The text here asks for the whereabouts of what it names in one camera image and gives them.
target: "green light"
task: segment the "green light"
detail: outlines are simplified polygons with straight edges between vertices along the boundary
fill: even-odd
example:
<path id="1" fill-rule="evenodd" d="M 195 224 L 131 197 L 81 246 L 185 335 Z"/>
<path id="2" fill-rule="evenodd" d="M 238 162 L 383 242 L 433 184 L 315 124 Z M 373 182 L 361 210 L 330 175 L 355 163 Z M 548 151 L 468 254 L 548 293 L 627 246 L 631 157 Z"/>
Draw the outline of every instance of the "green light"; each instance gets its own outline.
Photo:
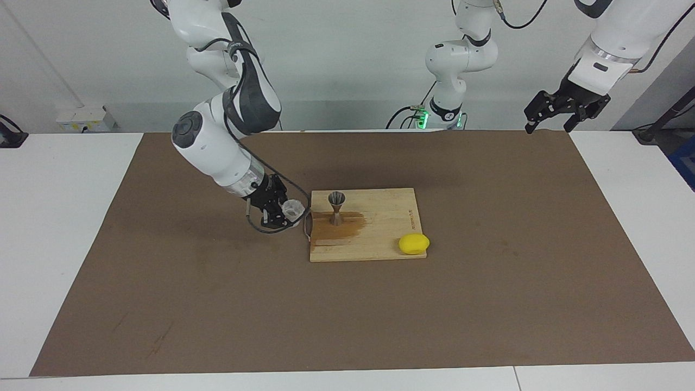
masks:
<path id="1" fill-rule="evenodd" d="M 427 129 L 427 120 L 430 118 L 430 113 L 428 113 L 426 110 L 421 111 L 420 119 L 418 120 L 418 128 L 419 129 Z"/>

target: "yellow lemon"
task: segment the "yellow lemon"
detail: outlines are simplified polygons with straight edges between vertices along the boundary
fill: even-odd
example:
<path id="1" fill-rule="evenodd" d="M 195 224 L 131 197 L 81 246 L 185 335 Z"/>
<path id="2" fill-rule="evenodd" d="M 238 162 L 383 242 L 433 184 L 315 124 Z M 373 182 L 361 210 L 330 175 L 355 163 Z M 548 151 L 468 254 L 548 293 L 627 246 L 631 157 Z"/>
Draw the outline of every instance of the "yellow lemon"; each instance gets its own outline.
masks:
<path id="1" fill-rule="evenodd" d="M 407 234 L 398 241 L 398 248 L 408 255 L 424 253 L 430 247 L 430 240 L 423 234 Z"/>

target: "cocktail jigger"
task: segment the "cocktail jigger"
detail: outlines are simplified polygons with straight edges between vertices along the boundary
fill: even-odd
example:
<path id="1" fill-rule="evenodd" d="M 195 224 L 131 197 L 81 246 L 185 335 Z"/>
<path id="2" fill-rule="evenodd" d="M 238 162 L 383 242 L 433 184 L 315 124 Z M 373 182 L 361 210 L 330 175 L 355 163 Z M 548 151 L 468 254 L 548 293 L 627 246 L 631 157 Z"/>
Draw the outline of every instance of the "cocktail jigger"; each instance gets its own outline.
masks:
<path id="1" fill-rule="evenodd" d="M 328 202 L 330 202 L 331 207 L 333 207 L 333 216 L 331 216 L 331 224 L 338 226 L 343 223 L 343 217 L 341 216 L 341 207 L 345 203 L 345 194 L 340 191 L 334 191 L 328 196 Z"/>

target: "white table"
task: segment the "white table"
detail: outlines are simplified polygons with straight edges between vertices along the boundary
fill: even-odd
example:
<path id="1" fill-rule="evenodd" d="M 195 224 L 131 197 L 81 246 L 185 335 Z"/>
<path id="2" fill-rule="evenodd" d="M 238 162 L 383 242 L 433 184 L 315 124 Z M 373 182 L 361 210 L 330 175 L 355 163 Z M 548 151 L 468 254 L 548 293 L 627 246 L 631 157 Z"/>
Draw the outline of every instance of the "white table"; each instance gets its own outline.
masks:
<path id="1" fill-rule="evenodd" d="M 695 193 L 629 133 L 571 135 L 695 346 Z M 32 135 L 0 150 L 0 390 L 695 390 L 695 362 L 25 379 L 141 136 Z"/>

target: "black cable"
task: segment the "black cable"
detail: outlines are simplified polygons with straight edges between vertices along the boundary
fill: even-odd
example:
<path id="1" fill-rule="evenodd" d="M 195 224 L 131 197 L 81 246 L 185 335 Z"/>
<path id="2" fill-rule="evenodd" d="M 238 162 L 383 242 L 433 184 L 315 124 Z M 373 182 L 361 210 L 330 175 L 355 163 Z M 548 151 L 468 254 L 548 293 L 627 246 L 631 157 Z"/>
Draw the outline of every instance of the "black cable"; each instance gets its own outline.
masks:
<path id="1" fill-rule="evenodd" d="M 12 121 L 10 118 L 7 118 L 6 116 L 0 114 L 0 118 L 5 120 L 8 124 L 12 125 L 16 130 L 18 130 L 20 133 L 24 133 L 22 128 L 19 127 L 19 125 L 15 124 L 15 121 Z"/>
<path id="2" fill-rule="evenodd" d="M 417 120 L 419 117 L 417 115 L 411 115 L 409 117 L 406 117 L 403 122 L 400 123 L 400 128 L 398 129 L 403 129 L 403 125 L 405 125 L 405 121 L 410 120 L 410 123 L 413 123 L 413 120 Z"/>
<path id="3" fill-rule="evenodd" d="M 157 8 L 157 5 L 154 3 L 154 0 L 149 0 L 149 3 L 154 7 L 154 9 L 159 11 L 159 8 Z M 169 20 L 172 19 L 171 17 L 169 17 L 169 15 L 164 15 L 164 17 L 169 19 Z"/>
<path id="4" fill-rule="evenodd" d="M 688 16 L 688 14 L 690 13 L 690 11 L 693 10 L 693 8 L 695 8 L 695 4 L 693 4 L 692 6 L 690 6 L 690 8 L 688 8 L 688 10 L 685 11 L 685 13 L 684 13 L 683 15 L 680 16 L 680 19 L 676 22 L 676 24 L 674 24 L 674 25 L 671 27 L 671 30 L 669 30 L 669 32 L 664 36 L 664 39 L 661 40 L 661 43 L 659 44 L 659 46 L 658 46 L 658 47 L 656 48 L 656 50 L 654 51 L 654 54 L 652 55 L 652 58 L 651 58 L 651 59 L 649 60 L 649 62 L 647 63 L 646 67 L 644 67 L 644 68 L 642 68 L 642 69 L 634 68 L 634 69 L 630 70 L 630 73 L 632 73 L 632 74 L 634 74 L 634 73 L 645 73 L 645 72 L 647 71 L 647 69 L 649 69 L 649 67 L 652 65 L 652 63 L 653 63 L 654 60 L 656 59 L 656 56 L 659 55 L 659 52 L 661 51 L 661 48 L 664 47 L 664 44 L 666 43 L 666 41 L 669 40 L 669 37 L 671 37 L 671 34 L 676 30 L 676 28 L 678 27 L 678 25 L 685 19 L 685 17 Z"/>
<path id="5" fill-rule="evenodd" d="M 465 116 L 466 116 L 466 121 L 464 122 L 464 127 L 463 127 L 463 129 L 461 129 L 461 130 L 466 130 L 466 125 L 468 124 L 468 113 L 463 113 L 463 114 L 461 114 L 461 115 L 465 115 Z"/>
<path id="6" fill-rule="evenodd" d="M 536 18 L 538 17 L 538 15 L 541 14 L 541 11 L 543 10 L 543 8 L 545 8 L 546 3 L 548 3 L 548 0 L 543 0 L 543 3 L 542 3 L 541 6 L 538 8 L 538 11 L 536 11 L 536 14 L 533 15 L 533 17 L 531 18 L 531 20 L 529 20 L 528 22 L 522 24 L 521 26 L 514 26 L 514 25 L 510 24 L 509 22 L 507 22 L 507 17 L 505 16 L 504 13 L 501 13 L 501 14 L 500 14 L 500 17 L 502 18 L 502 22 L 504 22 L 504 23 L 507 25 L 507 27 L 509 27 L 509 28 L 511 28 L 511 29 L 514 29 L 514 30 L 525 29 L 526 27 L 529 27 L 529 25 L 531 25 L 531 23 L 533 23 L 534 20 L 536 20 Z"/>
<path id="7" fill-rule="evenodd" d="M 205 46 L 203 46 L 202 48 L 196 49 L 195 51 L 197 51 L 197 52 L 199 52 L 199 53 L 200 53 L 201 51 L 206 51 L 210 46 L 216 44 L 217 42 L 232 43 L 232 41 L 230 41 L 230 40 L 228 40 L 228 39 L 226 39 L 226 38 L 216 38 L 216 39 L 214 39 L 214 40 L 208 42 L 208 43 L 207 43 Z"/>
<path id="8" fill-rule="evenodd" d="M 225 125 L 225 127 L 227 127 L 227 131 L 229 132 L 229 135 L 237 142 L 237 144 L 239 144 L 239 146 L 240 146 L 242 149 L 244 149 L 244 151 L 249 152 L 249 154 L 250 154 L 251 156 L 253 156 L 259 163 L 261 163 L 261 164 L 263 164 L 264 166 L 268 167 L 272 172 L 274 172 L 275 174 L 277 174 L 277 176 L 279 176 L 280 178 L 284 179 L 287 183 L 289 183 L 291 186 L 293 186 L 295 189 L 297 189 L 304 197 L 306 197 L 306 202 L 307 202 L 307 204 L 306 204 L 306 208 L 304 209 L 304 213 L 302 213 L 302 215 L 299 216 L 299 217 L 297 218 L 297 220 L 291 221 L 288 225 L 286 225 L 286 226 L 284 226 L 284 227 L 282 227 L 282 228 L 278 228 L 278 229 L 276 229 L 276 230 L 270 231 L 270 230 L 264 230 L 264 229 L 262 229 L 262 228 L 257 227 L 256 224 L 254 224 L 253 220 L 251 219 L 250 208 L 247 208 L 246 220 L 249 222 L 249 224 L 250 224 L 256 231 L 260 232 L 261 234 L 279 234 L 280 232 L 283 232 L 284 230 L 288 230 L 288 229 L 294 227 L 295 224 L 297 224 L 297 223 L 299 223 L 300 221 L 302 221 L 303 219 L 305 219 L 306 216 L 308 216 L 308 215 L 309 215 L 309 212 L 311 211 L 311 210 L 309 209 L 309 204 L 311 203 L 311 196 L 310 196 L 304 189 L 302 189 L 298 184 L 294 183 L 293 180 L 287 178 L 287 176 L 285 176 L 283 173 L 279 172 L 275 167 L 271 166 L 267 161 L 261 159 L 257 154 L 255 154 L 253 151 L 251 151 L 246 145 L 243 145 L 243 144 L 241 143 L 241 140 L 239 140 L 239 138 L 238 138 L 236 135 L 234 135 L 234 133 L 232 132 L 231 128 L 229 127 L 229 118 L 227 117 L 227 114 L 226 114 L 226 113 L 224 114 L 224 125 Z"/>
<path id="9" fill-rule="evenodd" d="M 243 48 L 240 48 L 240 49 L 238 49 L 238 50 L 246 50 L 246 51 L 248 51 L 251 55 L 253 55 L 254 57 L 256 57 L 256 60 L 260 61 L 258 55 L 257 55 L 256 53 L 254 53 L 253 51 L 250 51 L 250 50 L 248 50 L 248 49 L 243 49 Z M 243 64 L 242 64 L 242 69 L 241 69 L 241 78 L 239 79 L 239 83 L 237 84 L 236 89 L 234 90 L 234 92 L 232 93 L 231 97 L 229 98 L 229 101 L 230 101 L 230 102 L 234 102 L 234 98 L 236 98 L 236 96 L 239 94 L 239 91 L 241 90 L 241 88 L 242 88 L 244 82 L 246 81 L 246 75 L 247 75 L 247 72 L 246 72 L 246 63 L 243 63 Z M 264 166 L 268 167 L 272 172 L 274 172 L 275 174 L 277 174 L 277 176 L 279 176 L 280 178 L 284 179 L 287 183 L 289 183 L 291 186 L 293 186 L 295 189 L 297 189 L 302 195 L 304 195 L 304 197 L 306 197 L 306 208 L 304 209 L 304 213 L 302 213 L 302 215 L 299 216 L 299 217 L 297 218 L 297 220 L 291 221 L 288 225 L 286 225 L 286 226 L 284 226 L 284 227 L 282 227 L 282 228 L 278 228 L 277 230 L 272 230 L 272 231 L 270 231 L 270 230 L 264 230 L 264 229 L 262 229 L 262 228 L 257 227 L 257 226 L 254 224 L 254 222 L 251 220 L 251 214 L 250 214 L 250 208 L 249 208 L 249 201 L 247 201 L 247 214 L 246 214 L 246 220 L 248 221 L 248 223 L 249 223 L 256 231 L 258 231 L 258 232 L 260 232 L 260 233 L 262 233 L 262 234 L 279 234 L 280 232 L 283 232 L 284 230 L 287 230 L 287 229 L 289 229 L 289 228 L 294 227 L 296 223 L 299 223 L 302 219 L 306 218 L 306 217 L 309 215 L 309 212 L 311 211 L 310 208 L 309 208 L 309 204 L 311 204 L 311 196 L 310 196 L 304 189 L 302 189 L 298 184 L 294 183 L 293 180 L 287 178 L 287 176 L 285 176 L 284 174 L 282 174 L 281 172 L 279 172 L 278 170 L 276 170 L 275 167 L 271 166 L 271 165 L 270 165 L 268 162 L 266 162 L 265 160 L 261 159 L 259 155 L 255 154 L 253 151 L 251 151 L 246 145 L 242 144 L 242 143 L 241 143 L 241 140 L 239 140 L 239 138 L 234 134 L 234 132 L 233 132 L 233 131 L 231 130 L 231 128 L 229 127 L 229 117 L 227 117 L 227 113 L 224 113 L 223 120 L 224 120 L 224 126 L 227 128 L 227 132 L 228 132 L 229 135 L 237 142 L 237 144 L 239 144 L 239 147 L 241 147 L 242 149 L 244 149 L 244 151 L 248 152 L 248 153 L 249 153 L 251 156 L 253 156 L 259 163 L 261 163 L 261 164 L 263 164 Z"/>
<path id="10" fill-rule="evenodd" d="M 432 83 L 432 85 L 430 86 L 430 89 L 427 90 L 427 93 L 425 94 L 425 97 L 424 97 L 423 100 L 420 102 L 420 106 L 422 106 L 422 105 L 425 104 L 425 101 L 427 100 L 427 97 L 430 96 L 430 92 L 432 92 L 432 90 L 434 89 L 434 86 L 435 86 L 435 85 L 436 85 L 436 80 Z M 411 118 L 411 120 L 410 120 L 410 123 L 408 124 L 408 129 L 410 129 L 411 126 L 413 126 L 413 119 L 412 119 L 412 118 Z"/>
<path id="11" fill-rule="evenodd" d="M 406 111 L 406 110 L 412 110 L 412 109 L 410 108 L 410 106 L 405 106 L 405 107 L 399 109 L 398 111 L 396 111 L 395 114 L 393 114 L 393 116 L 389 120 L 389 123 L 386 124 L 386 127 L 384 129 L 388 129 L 391 126 L 391 123 L 393 122 L 393 120 L 395 120 L 395 118 L 398 117 L 398 114 L 401 114 L 403 111 Z"/>
<path id="12" fill-rule="evenodd" d="M 676 118 L 678 118 L 678 117 L 680 117 L 680 116 L 686 114 L 688 111 L 691 111 L 693 108 L 695 108 L 695 104 L 694 104 L 693 106 L 690 106 L 687 110 L 681 111 L 681 112 L 678 113 L 677 115 L 674 115 L 673 118 L 672 118 L 671 120 L 675 120 Z M 645 124 L 645 125 L 638 126 L 638 127 L 634 128 L 633 131 L 635 131 L 635 130 L 640 130 L 640 129 L 642 129 L 643 127 L 647 127 L 647 126 L 654 125 L 655 123 L 656 123 L 656 122 L 652 122 L 651 124 Z"/>

